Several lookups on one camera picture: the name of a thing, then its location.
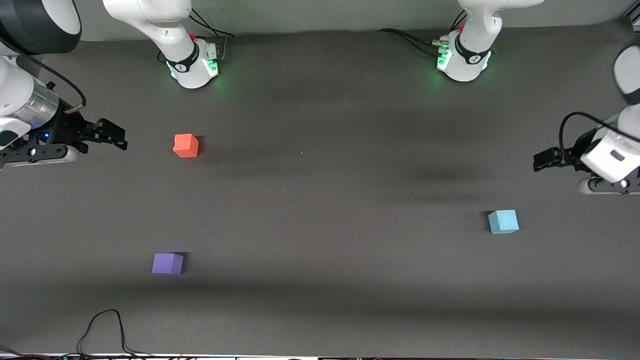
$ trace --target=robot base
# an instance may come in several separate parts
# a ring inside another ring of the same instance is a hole
[[[198,46],[199,55],[196,62],[189,68],[189,71],[179,72],[167,63],[171,76],[178,81],[178,84],[187,89],[201,88],[218,75],[218,50],[216,45],[202,39],[196,39],[194,43]]]
[[[484,69],[486,69],[487,61],[491,56],[491,52],[489,52],[484,59],[480,59],[477,64],[467,64],[464,56],[462,56],[453,45],[459,34],[460,31],[454,30],[449,34],[440,37],[441,40],[448,41],[450,45],[438,58],[436,69],[444,72],[455,81],[472,81],[477,78]]]
[[[578,182],[578,191],[586,195],[640,195],[640,178],[610,183],[601,177],[591,177]]]

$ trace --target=gray table surface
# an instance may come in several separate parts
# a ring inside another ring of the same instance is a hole
[[[567,113],[623,108],[631,36],[505,29],[472,83],[388,33],[232,38],[199,90],[149,41],[50,56],[129,150],[1,174],[0,343],[72,351],[115,307],[146,352],[637,359],[638,198],[531,167]],[[203,153],[178,158],[176,133]],[[491,235],[511,208],[521,230]],[[155,252],[186,273],[151,275]],[[93,331],[86,351],[118,351],[115,317]]]

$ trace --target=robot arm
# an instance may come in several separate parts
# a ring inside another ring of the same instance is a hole
[[[528,8],[544,0],[458,0],[467,13],[462,31],[440,37],[449,46],[438,61],[438,70],[456,81],[472,81],[486,68],[491,46],[502,29],[498,11]]]
[[[107,12],[148,36],[167,59],[171,75],[185,88],[200,88],[218,75],[214,44],[192,39],[180,20],[191,0],[103,0]]]
[[[33,54],[67,53],[80,41],[81,24],[73,0],[4,0],[0,2],[0,170],[13,166],[69,162],[84,141],[127,148],[124,130],[101,119],[92,124],[17,65],[23,56],[40,66]]]
[[[593,175],[579,183],[579,189],[584,193],[640,193],[640,178],[636,172],[640,167],[640,35],[620,51],[613,74],[628,106],[605,121],[612,129],[592,129],[580,136],[565,154],[553,147],[535,155],[535,171],[572,165],[576,171]]]

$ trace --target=foam block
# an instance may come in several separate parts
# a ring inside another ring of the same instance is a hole
[[[177,134],[173,142],[173,152],[181,158],[198,156],[198,139],[193,134]]]
[[[182,255],[156,254],[151,274],[180,275],[182,273]]]
[[[515,210],[497,210],[489,214],[492,234],[511,234],[520,230]]]

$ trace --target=cable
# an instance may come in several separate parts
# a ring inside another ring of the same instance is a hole
[[[162,53],[162,51],[158,51],[158,55],[156,55],[156,60],[161,63],[164,64],[166,63],[166,57],[164,58],[164,60],[160,59],[160,55],[164,56],[164,54]]]
[[[633,14],[633,13],[634,13],[634,11],[635,11],[636,9],[638,9],[638,6],[640,6],[640,4],[635,5],[633,9],[629,10],[629,11],[627,12],[627,16],[629,16],[629,17],[630,17],[630,16],[631,16],[631,14]]]
[[[64,356],[47,356],[47,355],[43,355],[43,354],[21,354],[13,349],[11,349],[10,347],[7,347],[5,345],[0,345],[0,351],[2,352],[7,352],[13,355],[16,355],[17,357],[13,357],[12,359],[22,359],[22,360],[55,360],[55,359],[62,359],[62,357],[67,356],[67,355],[72,355],[72,354],[66,354]]]
[[[215,30],[213,30],[210,26],[205,25],[205,24],[202,24],[200,21],[196,20],[196,18],[194,18],[192,15],[189,15],[189,18],[190,18],[191,20],[193,20],[193,22],[195,22],[196,24],[198,24],[198,25],[200,25],[200,26],[202,26],[202,27],[205,27],[205,28],[207,28],[207,29],[209,29],[209,30],[213,31],[213,33],[214,33],[214,34],[216,34],[216,37],[218,37],[218,38],[220,37],[220,34],[218,34],[218,33],[217,33]]]
[[[460,21],[458,21],[458,22],[453,26],[452,30],[453,30],[453,29],[455,29],[455,28],[457,28],[457,27],[458,27],[458,25],[460,25],[460,24],[461,24],[461,23],[462,23],[466,18],[467,18],[467,14],[465,14],[465,16],[463,16],[463,17],[462,17],[462,19],[460,19]]]
[[[415,42],[419,42],[421,44],[431,45],[431,41],[430,40],[423,40],[423,39],[421,39],[419,37],[415,37],[415,36],[413,36],[413,35],[411,35],[411,34],[409,34],[407,32],[404,32],[402,30],[385,28],[385,29],[380,29],[378,31],[382,31],[382,32],[385,32],[385,33],[398,34],[398,35],[400,35],[400,36],[402,36],[404,38],[409,38],[409,39],[411,39],[411,40],[413,40]]]
[[[227,55],[227,39],[229,39],[229,37],[225,37],[225,44],[222,46],[222,56],[220,56],[220,59],[218,59],[218,61],[224,60],[225,56]]]
[[[421,53],[427,54],[427,55],[430,55],[430,56],[439,56],[439,54],[432,53],[430,51],[426,51],[425,49],[423,49],[423,48],[418,46],[418,44],[431,45],[431,41],[429,41],[429,40],[423,40],[421,38],[415,37],[415,36],[413,36],[413,35],[411,35],[409,33],[405,33],[404,31],[401,31],[401,30],[398,30],[398,29],[380,29],[378,31],[382,31],[382,32],[385,32],[385,33],[397,34],[400,37],[402,37],[403,39],[405,39],[407,42],[409,42],[409,44],[411,46],[416,48],[416,50],[420,51]]]
[[[24,52],[22,52],[22,50],[18,49],[17,47],[11,45],[9,42],[5,41],[3,38],[0,38],[0,41],[2,41],[2,43],[8,47],[9,49],[15,51],[16,53],[24,56],[25,58],[27,58],[27,60],[31,61],[32,63],[38,65],[39,67],[45,69],[46,71],[49,71],[51,74],[54,74],[55,76],[57,76],[59,79],[61,79],[62,81],[66,82],[69,86],[71,86],[77,93],[78,95],[80,95],[80,98],[82,98],[82,103],[78,104],[76,106],[74,106],[71,109],[65,110],[66,114],[71,114],[71,113],[75,113],[76,111],[84,108],[86,106],[86,97],[84,96],[84,93],[82,92],[82,90],[80,90],[80,88],[78,88],[76,86],[76,84],[74,84],[73,82],[71,82],[71,80],[67,79],[65,76],[63,76],[62,74],[60,74],[59,72],[55,71],[54,69],[44,65],[43,63],[41,63],[40,61],[36,60],[35,58],[31,57],[30,55],[25,54]]]
[[[462,10],[462,11],[458,14],[458,16],[456,16],[456,18],[453,20],[453,23],[451,24],[451,30],[453,30],[453,29],[455,29],[455,28],[456,28],[456,22],[458,21],[458,18],[459,18],[459,17],[460,17],[460,15],[462,15],[462,14],[465,14],[465,16],[463,16],[463,17],[462,17],[462,19],[460,19],[460,21],[464,20],[464,18],[465,18],[465,17],[467,17],[467,13],[466,13],[464,10]]]
[[[601,126],[606,127],[607,129],[613,131],[616,134],[622,135],[625,138],[629,138],[635,142],[639,142],[640,143],[640,138],[637,138],[629,133],[626,133],[622,130],[616,129],[615,127],[613,127],[610,124],[607,124],[606,122],[598,119],[597,117],[589,114],[589,113],[584,113],[582,111],[575,111],[573,113],[570,113],[569,115],[565,116],[564,119],[562,120],[562,122],[560,123],[560,130],[558,131],[558,144],[560,145],[560,153],[562,154],[563,159],[570,165],[574,165],[575,163],[573,162],[573,160],[571,160],[569,158],[569,156],[567,156],[566,154],[566,149],[564,148],[564,125],[566,124],[567,120],[569,120],[571,117],[576,116],[576,115],[582,115],[583,117],[586,117],[587,119],[596,122],[598,124],[600,124]]]
[[[76,344],[76,352],[78,354],[80,354],[80,356],[84,356],[84,353],[82,351],[82,343],[84,342],[84,339],[86,338],[86,336],[89,335],[89,332],[91,331],[91,326],[93,325],[93,321],[98,316],[100,316],[100,315],[102,315],[104,313],[108,313],[110,311],[116,313],[116,315],[118,316],[118,323],[120,324],[120,346],[122,347],[122,351],[124,351],[127,354],[132,355],[132,356],[137,356],[135,353],[146,354],[145,352],[133,350],[133,349],[131,349],[131,348],[129,348],[127,346],[127,340],[126,340],[125,335],[124,335],[124,327],[122,326],[122,318],[120,317],[120,312],[118,310],[116,310],[116,309],[104,310],[104,311],[101,311],[100,313],[97,313],[96,315],[93,316],[93,318],[89,322],[89,325],[87,325],[87,327],[86,327],[86,331],[84,332],[84,334],[82,335],[80,340],[78,340],[78,343]]]
[[[211,30],[214,32],[214,34],[216,34],[217,37],[220,37],[220,35],[218,33],[223,33],[226,34],[230,37],[236,37],[235,35],[231,34],[231,33],[227,33],[226,31],[222,31],[222,30],[218,30],[218,29],[214,29],[211,27],[211,25],[209,25],[209,23],[202,17],[200,16],[200,14],[195,10],[195,9],[191,9],[191,11],[196,14],[197,17],[200,18],[200,20],[204,23],[202,24],[202,22],[197,21],[193,16],[189,15],[189,18],[191,18],[191,20],[195,21],[197,24],[204,26],[205,28]]]

